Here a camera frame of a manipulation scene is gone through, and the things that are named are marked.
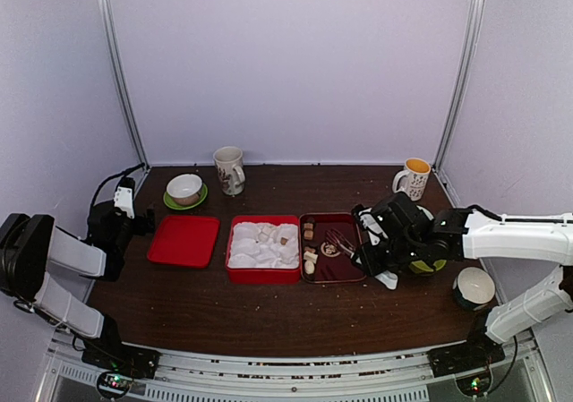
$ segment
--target white mug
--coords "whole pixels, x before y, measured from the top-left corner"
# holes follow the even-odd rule
[[[235,196],[244,189],[243,151],[237,147],[223,147],[213,154],[218,180],[224,194]]]
[[[404,192],[412,201],[419,201],[422,199],[431,171],[432,167],[425,160],[409,158],[404,170],[394,177],[392,192]]]

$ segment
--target dark brown tabletop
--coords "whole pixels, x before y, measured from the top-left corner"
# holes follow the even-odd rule
[[[115,283],[97,282],[90,305],[114,317],[126,342],[218,355],[316,356],[388,352],[464,339],[474,315],[452,299],[452,283],[477,261],[451,262],[432,277],[401,275],[398,289],[373,278],[346,285],[245,286],[225,270],[231,220],[237,215],[349,212],[391,194],[399,167],[246,167],[245,191],[226,197],[213,167],[155,167],[137,196],[155,204],[157,222],[175,213],[162,201],[175,175],[197,173],[209,197],[183,215],[220,218],[206,269],[147,260],[153,236],[134,237]],[[449,207],[432,175],[420,205]]]

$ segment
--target red plastic box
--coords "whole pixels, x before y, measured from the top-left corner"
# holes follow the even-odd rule
[[[299,261],[298,267],[293,269],[264,269],[264,268],[229,268],[231,256],[231,243],[233,242],[233,230],[239,223],[270,223],[271,225],[291,224],[299,227],[296,216],[237,216],[231,223],[231,233],[227,244],[227,259],[225,268],[231,282],[236,284],[295,284],[301,278],[300,236],[298,240]]]

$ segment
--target red lid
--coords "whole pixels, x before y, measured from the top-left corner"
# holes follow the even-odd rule
[[[220,222],[214,217],[165,217],[153,238],[147,258],[154,263],[207,268]]]

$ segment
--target white wall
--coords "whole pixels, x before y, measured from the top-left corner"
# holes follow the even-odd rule
[[[462,113],[445,164],[462,205],[573,210],[573,0],[486,0]],[[507,297],[553,265],[494,261]],[[558,400],[573,400],[573,317],[535,328]]]
[[[85,235],[98,183],[137,163],[106,45],[96,0],[0,0],[0,222],[47,213]],[[0,399],[32,400],[51,335],[0,295]]]
[[[470,0],[111,0],[153,164],[432,159]]]

